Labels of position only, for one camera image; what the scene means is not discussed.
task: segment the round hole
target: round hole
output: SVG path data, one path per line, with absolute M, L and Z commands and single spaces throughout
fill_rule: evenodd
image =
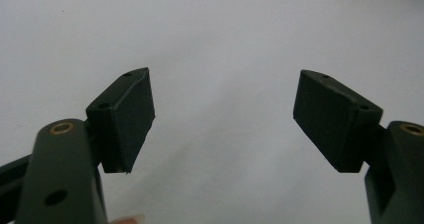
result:
M 68 131 L 72 130 L 73 127 L 74 124 L 72 124 L 71 122 L 62 122 L 50 128 L 50 134 L 60 135 L 63 133 L 67 133 Z
M 407 132 L 409 132 L 409 133 L 411 133 L 413 135 L 424 136 L 424 129 L 422 127 L 415 126 L 415 125 L 412 125 L 412 124 L 403 124 L 401 126 L 401 128 L 404 131 L 407 131 Z
M 369 110 L 370 109 L 368 106 L 365 106 L 365 105 L 361 105 L 361 106 L 359 106 L 359 108 L 361 110 Z
M 44 204 L 46 206 L 54 206 L 59 203 L 61 203 L 63 200 L 66 199 L 66 196 L 68 196 L 68 192 L 65 190 L 57 190 L 52 193 L 50 193 L 46 199 L 44 199 Z
M 106 109 L 106 108 L 108 108 L 109 106 L 110 106 L 110 104 L 105 102 L 105 103 L 100 104 L 100 105 L 99 105 L 99 108 L 100 108 L 100 109 Z

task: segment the white background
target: white background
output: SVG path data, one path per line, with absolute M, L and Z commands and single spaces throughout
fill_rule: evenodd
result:
M 368 167 L 338 174 L 292 119 L 299 71 L 422 124 L 423 60 L 424 0 L 0 0 L 0 164 L 147 66 L 157 118 L 102 175 L 109 219 L 370 223 Z

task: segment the white surface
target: white surface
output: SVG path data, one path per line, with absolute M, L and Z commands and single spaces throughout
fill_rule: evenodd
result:
M 292 119 L 299 71 L 423 123 L 424 0 L 0 0 L 0 164 L 120 74 L 148 66 L 157 118 L 130 175 L 103 175 L 109 219 L 369 223 Z

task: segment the white tabletop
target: white tabletop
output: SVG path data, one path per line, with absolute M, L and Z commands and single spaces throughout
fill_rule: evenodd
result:
M 292 118 L 299 71 L 424 123 L 424 0 L 0 0 L 0 164 L 43 126 L 85 119 L 149 67 L 156 119 L 130 175 L 102 175 L 109 219 L 370 223 Z

